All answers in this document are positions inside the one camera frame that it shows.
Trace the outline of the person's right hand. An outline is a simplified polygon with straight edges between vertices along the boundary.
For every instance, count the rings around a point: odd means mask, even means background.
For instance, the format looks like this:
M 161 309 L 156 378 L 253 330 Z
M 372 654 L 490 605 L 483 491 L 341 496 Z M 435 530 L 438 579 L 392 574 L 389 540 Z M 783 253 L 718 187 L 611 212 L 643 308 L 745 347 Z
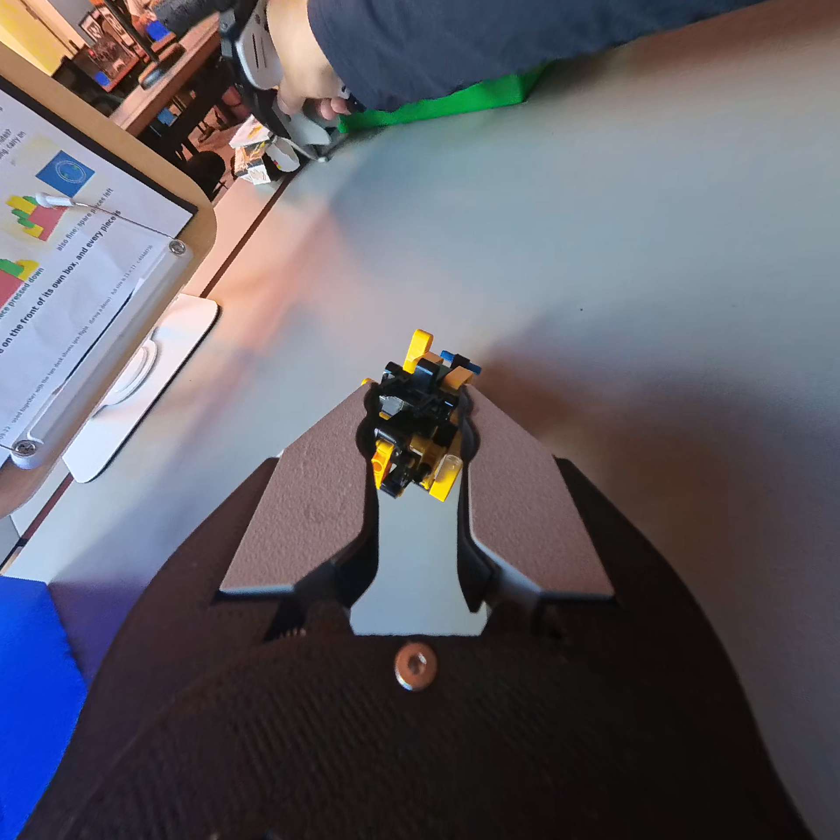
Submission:
M 332 120 L 351 113 L 340 96 L 343 84 L 312 33 L 307 1 L 268 1 L 269 34 L 277 52 L 281 79 L 279 108 L 292 116 L 314 102 L 318 114 Z

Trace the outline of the blue plastic bin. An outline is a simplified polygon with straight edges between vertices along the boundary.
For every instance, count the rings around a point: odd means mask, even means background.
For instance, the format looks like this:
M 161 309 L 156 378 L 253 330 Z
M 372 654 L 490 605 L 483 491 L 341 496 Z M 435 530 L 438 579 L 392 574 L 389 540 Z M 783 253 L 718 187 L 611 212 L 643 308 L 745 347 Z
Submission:
M 87 686 L 42 581 L 1 577 L 1 838 L 20 834 L 62 760 Z

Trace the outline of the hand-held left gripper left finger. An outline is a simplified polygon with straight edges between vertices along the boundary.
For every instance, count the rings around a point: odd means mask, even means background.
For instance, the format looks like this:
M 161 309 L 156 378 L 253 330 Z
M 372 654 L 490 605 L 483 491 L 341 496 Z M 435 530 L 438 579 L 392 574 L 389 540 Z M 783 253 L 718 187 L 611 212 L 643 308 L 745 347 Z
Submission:
M 219 587 L 225 596 L 334 598 L 351 607 L 378 565 L 378 507 L 361 449 L 374 395 L 363 384 L 277 459 Z

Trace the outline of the metal clip bar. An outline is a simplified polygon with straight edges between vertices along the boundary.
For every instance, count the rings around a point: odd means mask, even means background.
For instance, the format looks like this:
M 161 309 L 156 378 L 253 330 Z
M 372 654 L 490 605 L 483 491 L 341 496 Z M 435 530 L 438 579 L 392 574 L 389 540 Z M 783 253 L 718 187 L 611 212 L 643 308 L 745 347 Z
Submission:
M 165 240 L 161 256 L 143 270 L 126 302 L 13 444 L 10 457 L 15 467 L 37 469 L 63 454 L 119 376 L 117 363 L 143 341 L 143 325 L 173 300 L 192 257 L 179 238 Z

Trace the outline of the yellow black cardboard box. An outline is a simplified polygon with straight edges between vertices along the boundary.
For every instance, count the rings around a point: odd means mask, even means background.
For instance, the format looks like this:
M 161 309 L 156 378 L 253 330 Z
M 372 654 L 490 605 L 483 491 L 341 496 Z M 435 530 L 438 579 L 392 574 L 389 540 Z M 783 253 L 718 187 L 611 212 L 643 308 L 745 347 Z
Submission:
M 268 154 L 274 139 L 273 132 L 253 115 L 249 116 L 228 142 L 234 150 L 234 178 L 256 186 L 277 182 L 281 173 Z

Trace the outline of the green plastic bin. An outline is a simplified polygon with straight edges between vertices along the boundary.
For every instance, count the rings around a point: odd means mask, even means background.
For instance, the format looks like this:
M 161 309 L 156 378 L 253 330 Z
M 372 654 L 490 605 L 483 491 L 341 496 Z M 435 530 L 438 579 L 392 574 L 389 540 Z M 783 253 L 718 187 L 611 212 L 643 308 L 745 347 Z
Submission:
M 525 102 L 541 76 L 551 66 L 546 62 L 529 73 L 486 80 L 438 99 L 407 103 L 395 111 L 366 109 L 339 118 L 341 133 L 386 128 L 393 125 L 441 119 L 462 113 L 515 106 Z

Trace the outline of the wooden instruction board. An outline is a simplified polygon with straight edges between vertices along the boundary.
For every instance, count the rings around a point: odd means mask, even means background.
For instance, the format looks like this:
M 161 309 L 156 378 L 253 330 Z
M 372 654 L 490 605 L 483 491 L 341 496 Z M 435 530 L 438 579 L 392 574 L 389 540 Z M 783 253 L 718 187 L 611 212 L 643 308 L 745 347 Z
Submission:
M 119 129 L 113 122 L 98 113 L 92 106 L 78 99 L 57 81 L 51 79 L 43 72 L 38 71 L 26 59 L 16 55 L 10 48 L 4 45 L 2 46 L 2 80 L 6 80 L 21 90 L 26 98 L 35 100 L 49 114 L 54 114 L 58 118 L 58 121 L 63 123 L 71 133 L 79 133 L 83 137 L 90 139 L 106 150 L 107 156 L 115 157 L 124 162 L 130 168 L 140 173 L 143 179 L 153 181 L 166 191 L 173 193 L 175 196 L 195 206 L 196 213 L 181 233 L 175 237 L 182 240 L 191 249 L 192 259 L 181 277 L 182 285 L 177 290 L 173 300 L 165 305 L 161 312 L 154 313 L 151 319 L 141 328 L 141 338 L 145 341 L 163 316 L 165 310 L 180 295 L 187 280 L 191 278 L 195 269 L 214 243 L 216 219 L 209 199 L 194 181 L 182 171 L 175 168 L 173 164 L 164 161 L 158 154 L 152 152 L 143 146 L 141 142 Z M 143 341 L 137 346 L 136 350 L 141 346 Z M 135 351 L 129 356 L 126 356 L 125 360 L 117 363 L 119 375 L 134 353 Z M 68 447 L 50 465 L 42 465 L 37 469 L 23 470 L 15 467 L 12 463 L 10 458 L 12 446 L 10 448 L 2 448 L 3 518 L 11 515 L 15 510 L 28 502 L 43 486 L 49 477 L 49 473 L 60 461 L 67 449 Z

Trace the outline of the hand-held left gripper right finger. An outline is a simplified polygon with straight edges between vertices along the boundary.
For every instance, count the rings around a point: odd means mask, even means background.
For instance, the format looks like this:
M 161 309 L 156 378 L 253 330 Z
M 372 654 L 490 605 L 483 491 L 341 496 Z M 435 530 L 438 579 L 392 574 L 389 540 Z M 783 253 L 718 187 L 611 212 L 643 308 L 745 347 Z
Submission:
M 468 609 L 613 600 L 555 457 L 473 385 L 461 388 L 460 408 L 457 573 Z

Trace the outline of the white stand base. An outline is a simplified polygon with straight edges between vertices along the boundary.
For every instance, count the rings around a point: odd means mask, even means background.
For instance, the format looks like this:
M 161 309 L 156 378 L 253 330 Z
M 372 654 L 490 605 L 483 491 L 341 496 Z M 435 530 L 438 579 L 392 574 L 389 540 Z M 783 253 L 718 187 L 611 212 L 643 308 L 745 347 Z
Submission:
M 209 299 L 174 299 L 63 455 L 74 481 L 87 484 L 113 462 L 219 314 Z

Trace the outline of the yellow black lego model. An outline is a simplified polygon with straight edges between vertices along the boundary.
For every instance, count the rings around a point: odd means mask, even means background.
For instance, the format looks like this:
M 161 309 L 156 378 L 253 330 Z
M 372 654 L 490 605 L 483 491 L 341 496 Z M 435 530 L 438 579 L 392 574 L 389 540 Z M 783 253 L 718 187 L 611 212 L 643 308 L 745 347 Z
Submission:
M 481 373 L 461 353 L 433 351 L 416 329 L 401 364 L 389 363 L 377 398 L 371 467 L 376 489 L 399 498 L 411 485 L 446 501 L 463 468 L 460 392 Z

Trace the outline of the person's right forearm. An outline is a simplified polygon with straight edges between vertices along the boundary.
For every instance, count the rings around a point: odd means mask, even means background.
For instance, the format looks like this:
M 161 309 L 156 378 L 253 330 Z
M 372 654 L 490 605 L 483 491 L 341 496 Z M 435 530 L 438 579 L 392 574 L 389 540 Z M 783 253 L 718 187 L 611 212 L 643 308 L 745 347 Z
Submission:
M 393 112 L 754 1 L 317 1 L 319 47 L 364 109 Z

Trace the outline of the printed instruction sheet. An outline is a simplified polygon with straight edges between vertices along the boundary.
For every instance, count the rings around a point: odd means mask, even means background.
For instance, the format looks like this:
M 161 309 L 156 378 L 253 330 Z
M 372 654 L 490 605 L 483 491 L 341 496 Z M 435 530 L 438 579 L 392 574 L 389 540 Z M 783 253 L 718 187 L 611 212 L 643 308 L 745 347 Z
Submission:
M 25 435 L 195 213 L 2 80 L 2 448 Z

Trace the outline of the long wooden desk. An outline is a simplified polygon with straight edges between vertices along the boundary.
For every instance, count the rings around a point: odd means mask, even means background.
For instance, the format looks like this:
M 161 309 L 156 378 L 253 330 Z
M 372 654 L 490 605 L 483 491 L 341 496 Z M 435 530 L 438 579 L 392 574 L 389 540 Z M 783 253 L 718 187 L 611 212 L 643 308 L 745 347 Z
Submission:
M 185 53 L 173 68 L 148 90 L 138 87 L 132 91 L 110 116 L 112 123 L 133 137 L 138 137 L 219 51 L 218 14 L 190 29 L 180 43 Z

